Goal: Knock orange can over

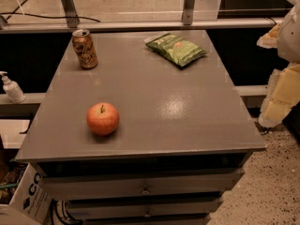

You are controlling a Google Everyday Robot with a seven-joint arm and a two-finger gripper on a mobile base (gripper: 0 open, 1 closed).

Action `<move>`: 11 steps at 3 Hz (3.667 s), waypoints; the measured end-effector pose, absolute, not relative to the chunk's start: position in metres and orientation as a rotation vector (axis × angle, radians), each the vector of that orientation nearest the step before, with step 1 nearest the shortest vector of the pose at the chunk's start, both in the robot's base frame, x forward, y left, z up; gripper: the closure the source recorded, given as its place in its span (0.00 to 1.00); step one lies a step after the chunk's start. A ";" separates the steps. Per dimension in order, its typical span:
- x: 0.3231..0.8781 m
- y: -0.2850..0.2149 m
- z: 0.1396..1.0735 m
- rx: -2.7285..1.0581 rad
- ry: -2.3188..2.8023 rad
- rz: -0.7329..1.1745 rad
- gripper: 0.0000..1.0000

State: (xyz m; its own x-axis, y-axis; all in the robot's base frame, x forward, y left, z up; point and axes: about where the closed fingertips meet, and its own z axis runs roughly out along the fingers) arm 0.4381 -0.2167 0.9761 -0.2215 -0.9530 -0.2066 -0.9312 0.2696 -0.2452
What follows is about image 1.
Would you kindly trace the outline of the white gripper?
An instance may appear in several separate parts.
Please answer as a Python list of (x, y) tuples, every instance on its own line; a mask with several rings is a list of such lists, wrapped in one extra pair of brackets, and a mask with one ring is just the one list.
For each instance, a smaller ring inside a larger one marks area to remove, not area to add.
[[(300, 1), (284, 17), (260, 37), (257, 46), (277, 48), (278, 56), (292, 63), (300, 63)], [(267, 85), (258, 122), (262, 127), (274, 128), (300, 102), (300, 65), (289, 64), (283, 70), (274, 69)]]

